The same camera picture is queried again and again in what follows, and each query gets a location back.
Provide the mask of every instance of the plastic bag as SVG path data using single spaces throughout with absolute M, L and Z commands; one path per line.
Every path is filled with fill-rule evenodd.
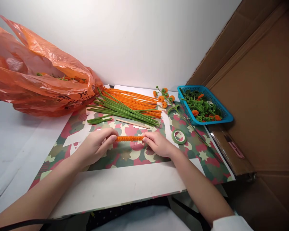
M 24 45 L 0 27 L 0 100 L 34 116 L 63 116 L 85 107 L 97 88 L 102 89 L 91 68 L 24 26 L 1 18 Z

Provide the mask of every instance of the orange pipe cleaner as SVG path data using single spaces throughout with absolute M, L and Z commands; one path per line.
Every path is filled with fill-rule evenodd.
M 117 136 L 116 141 L 140 141 L 143 139 L 143 136 Z

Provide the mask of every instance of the plastic basket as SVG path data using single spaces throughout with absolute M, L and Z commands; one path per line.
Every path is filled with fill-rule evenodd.
M 221 110 L 222 120 L 210 121 L 210 122 L 199 122 L 198 120 L 196 120 L 196 118 L 192 114 L 192 111 L 187 105 L 186 101 L 181 99 L 181 98 L 184 98 L 183 93 L 185 93 L 187 90 L 190 90 L 190 91 L 197 90 L 199 92 L 202 92 L 207 98 L 210 99 L 212 103 L 216 105 L 217 108 Z M 196 126 L 196 125 L 208 125 L 208 124 L 221 124 L 221 123 L 228 123 L 228 122 L 233 121 L 232 114 L 220 103 L 220 101 L 213 95 L 213 93 L 205 86 L 178 86 L 178 92 L 179 92 L 180 102 L 183 106 L 183 109 L 186 115 L 189 117 L 192 125 Z

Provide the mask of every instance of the floral tape roll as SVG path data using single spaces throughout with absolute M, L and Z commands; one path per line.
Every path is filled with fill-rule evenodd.
M 179 141 L 179 140 L 177 139 L 176 133 L 181 134 L 181 136 L 182 136 L 182 138 L 183 138 L 182 141 Z M 186 142 L 186 137 L 185 137 L 184 133 L 183 133 L 181 130 L 179 130 L 179 129 L 174 130 L 174 131 L 172 132 L 172 134 L 171 134 L 171 137 L 172 137 L 173 141 L 174 141 L 175 143 L 177 143 L 177 144 L 184 144 L 184 143 Z

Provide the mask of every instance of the left hand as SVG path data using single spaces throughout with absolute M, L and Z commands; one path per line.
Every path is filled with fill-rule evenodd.
M 92 132 L 71 156 L 81 167 L 94 164 L 116 140 L 118 132 L 113 128 L 105 128 Z

